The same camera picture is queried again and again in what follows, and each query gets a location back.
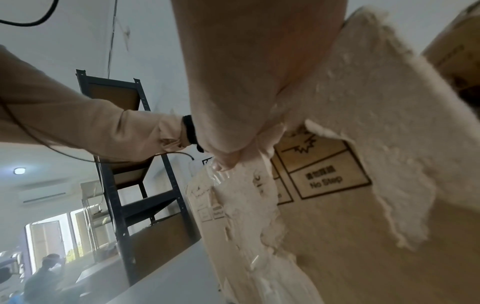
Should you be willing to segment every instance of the wire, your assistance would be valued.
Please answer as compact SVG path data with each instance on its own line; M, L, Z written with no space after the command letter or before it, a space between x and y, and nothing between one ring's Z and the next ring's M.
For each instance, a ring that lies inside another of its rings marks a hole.
M61 155L64 155L64 156L67 156L67 157L70 157L70 158L73 158L73 159L77 159L77 160L89 162L89 163L100 163L100 164L125 164L125 163L131 163L131 161L120 161L120 162L94 161L94 160L79 158L79 157L76 157L76 156L73 156L73 155L69 155L69 154L67 154L67 153L64 153L64 152L62 152L62 151L59 151L59 150L57 150L57 149L54 149L54 148L52 148L47 142L43 141L42 139L40 139L40 138L38 138L37 136L35 136L34 134L32 134L32 133L27 129L27 127L26 127L23 123L21 123L20 120L18 120L18 118L12 113L12 111L11 111L10 108L7 106L7 104L6 104L6 102L3 100L3 98L0 98L0 105L1 105L1 107L5 110L5 112L7 113L7 115L10 116L10 119L11 119L20 129L22 129L28 136L30 136L32 139L34 139L36 142L38 142L38 143L41 144L42 146L45 146L45 147L49 148L50 150L55 151L56 153L59 153L59 154L61 154ZM159 155L163 155L163 154L184 154L184 155L189 156L192 160L195 160L190 154L185 153L185 152L159 153L159 154L155 154L154 156L159 156Z
M51 6L50 6L50 9L48 10L48 12L40 19L38 19L37 21L34 21L34 22L30 22L30 23L17 23L17 22L11 22L11 21L6 21L6 20L2 20L0 19L0 24L6 24L6 25L9 25L9 26L15 26L15 27L25 27L25 28L28 28L28 27L35 27L35 26L38 26L38 25L41 25L42 23L46 22L48 19L50 19L50 17L52 16L52 14L55 12L55 9L57 8L59 4L59 0L53 0ZM73 159L77 159L77 160L81 160L81 161L85 161L85 162L89 162L89 163L100 163L100 164L125 164L125 163L130 163L130 161L120 161L120 162L96 162L94 160L89 160L89 159L83 159L83 158L79 158L79 157L76 157L76 156L73 156L73 155L69 155L69 154L66 154L66 153L63 153L62 151L59 151L57 149L54 149L52 148L47 142L41 140L40 138L38 138L37 136L33 135L27 128L24 124L22 124L20 122L20 120L18 120L18 118L12 113L12 111L10 110L10 108L7 106L6 102L0 98L0 104L1 104L1 107L5 110L5 112L8 114L8 116L10 116L10 119L18 126L20 127L28 136L30 136L32 139L34 139L36 142L38 142L39 144L49 148L50 150L52 151L55 151L56 153L58 154L61 154L61 155L64 155L64 156L67 156L69 158L73 158ZM154 156L159 156L159 155L163 155L163 154L184 154L184 155L188 155L192 160L195 160L190 154L188 153L184 153L184 152L167 152L167 153L159 153L159 154L155 154Z
M0 23L6 24L6 25L9 25L9 26L14 26L14 27L23 27L23 28L35 27L35 26L41 25L42 23L47 21L52 16L52 14L55 12L55 9L57 8L58 4L59 4L59 0L53 0L48 12L42 18L40 18L40 19L38 19L37 21L34 21L34 22L17 23L17 22L11 22L11 21L6 21L6 20L0 19Z

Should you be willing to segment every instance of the metal shelving unit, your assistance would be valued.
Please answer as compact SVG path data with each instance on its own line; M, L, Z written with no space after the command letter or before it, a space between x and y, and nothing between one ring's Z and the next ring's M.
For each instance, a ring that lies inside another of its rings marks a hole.
M110 100L125 110L138 110L141 102L143 109L150 111L144 90L138 79L134 79L134 82L125 82L91 77L87 76L86 72L82 70L77 70L76 76L81 92L88 97ZM142 162L120 164L108 164L108 162L112 161L98 156L94 157L108 212L113 223L117 248L131 285L138 281L138 275L128 230L129 226L145 219L150 219L151 224L157 223L158 220L155 220L155 214L176 201L189 237L191 240L198 239L169 158L167 155L162 155L161 158L170 179L172 190L148 197L143 180L153 157ZM118 190L136 185L140 188L143 199L122 206Z

